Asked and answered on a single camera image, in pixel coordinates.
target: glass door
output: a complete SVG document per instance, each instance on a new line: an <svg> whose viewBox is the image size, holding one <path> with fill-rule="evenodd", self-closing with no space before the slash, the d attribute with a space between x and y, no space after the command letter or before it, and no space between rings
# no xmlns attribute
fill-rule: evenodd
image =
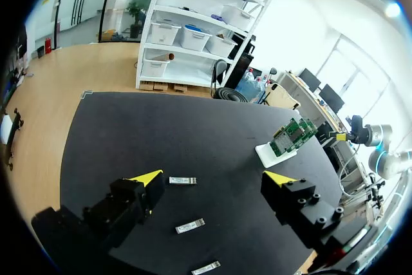
<svg viewBox="0 0 412 275"><path fill-rule="evenodd" d="M104 0L61 0L57 17L57 46L98 41Z"/></svg>
<svg viewBox="0 0 412 275"><path fill-rule="evenodd" d="M151 0L108 0L102 41L140 42Z"/></svg>

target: black table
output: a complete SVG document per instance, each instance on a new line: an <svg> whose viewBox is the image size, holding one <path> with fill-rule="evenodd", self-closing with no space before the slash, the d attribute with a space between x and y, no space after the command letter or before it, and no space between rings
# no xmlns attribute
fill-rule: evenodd
<svg viewBox="0 0 412 275"><path fill-rule="evenodd" d="M254 147L268 142L296 111L224 100L152 93L94 93L81 100L61 170L61 204L77 216L109 192L109 183L157 169L194 176L168 186L144 225L110 254L158 274L190 274L214 260L219 274L293 274L307 259L289 226L260 194L265 170ZM337 205L337 175L315 138L270 169L306 178ZM174 227L203 218L183 234Z"/></svg>

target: white stand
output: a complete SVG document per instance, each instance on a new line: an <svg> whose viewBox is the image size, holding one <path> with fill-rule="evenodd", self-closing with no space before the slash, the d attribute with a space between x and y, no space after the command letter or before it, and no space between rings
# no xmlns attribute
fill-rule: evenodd
<svg viewBox="0 0 412 275"><path fill-rule="evenodd" d="M265 168L272 167L276 164L280 164L282 161L286 159L292 158L296 156L297 150L294 149L290 153L283 153L281 156L276 156L273 149L270 147L269 143L258 145L255 147L257 154L259 155L260 160Z"/></svg>

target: white cable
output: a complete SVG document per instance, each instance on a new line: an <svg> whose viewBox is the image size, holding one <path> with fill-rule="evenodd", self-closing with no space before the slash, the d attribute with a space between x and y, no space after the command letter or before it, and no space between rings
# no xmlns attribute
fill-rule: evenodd
<svg viewBox="0 0 412 275"><path fill-rule="evenodd" d="M350 162L350 161L354 158L354 156L357 154L360 146L361 146L361 145L359 144L359 145L358 145L358 148L356 149L356 151L354 152L354 154L352 155L352 157L350 157L349 160L342 166L342 169L341 169L341 171L339 172L339 175L338 175L338 178L339 178L339 187L341 188L342 193L343 193L345 196L349 196L350 198L353 198L353 197L359 196L359 195L361 195L361 194L364 194L362 191L359 192L359 193L357 193L357 194L348 194L348 193L345 191L345 189L343 188L342 180L341 180L343 170L345 170L345 167L349 164L349 162Z"/></svg>

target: green circuit board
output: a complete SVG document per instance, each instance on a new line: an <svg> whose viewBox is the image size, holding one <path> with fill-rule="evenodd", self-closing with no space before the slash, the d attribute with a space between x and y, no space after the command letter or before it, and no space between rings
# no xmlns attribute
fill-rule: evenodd
<svg viewBox="0 0 412 275"><path fill-rule="evenodd" d="M289 124L282 126L275 132L270 147L276 156L299 149L306 141L317 133L315 125L309 119L300 119L296 122L291 119Z"/></svg>

